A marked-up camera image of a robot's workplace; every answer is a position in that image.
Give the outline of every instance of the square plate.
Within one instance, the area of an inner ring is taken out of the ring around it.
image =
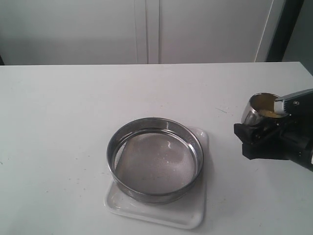
[[[199,176],[195,186],[179,200],[158,205],[140,203],[124,194],[112,182],[104,199],[105,206],[110,212],[181,229],[193,229],[201,223],[205,211],[207,175],[205,159],[207,159],[209,152],[209,138],[199,128],[189,127],[189,130],[200,141],[204,153],[203,174]]]

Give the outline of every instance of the table surface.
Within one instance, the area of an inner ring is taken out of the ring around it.
[[[0,234],[311,235],[313,173],[248,160],[233,134],[248,99],[313,87],[300,63],[0,67]],[[180,230],[111,214],[110,137],[163,117],[205,130],[206,215]]]

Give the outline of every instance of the stainless steel cup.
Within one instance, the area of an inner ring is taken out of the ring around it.
[[[279,96],[270,93],[258,93],[253,95],[243,113],[241,123],[248,126],[256,126],[264,120],[285,117],[275,114],[274,103]]]

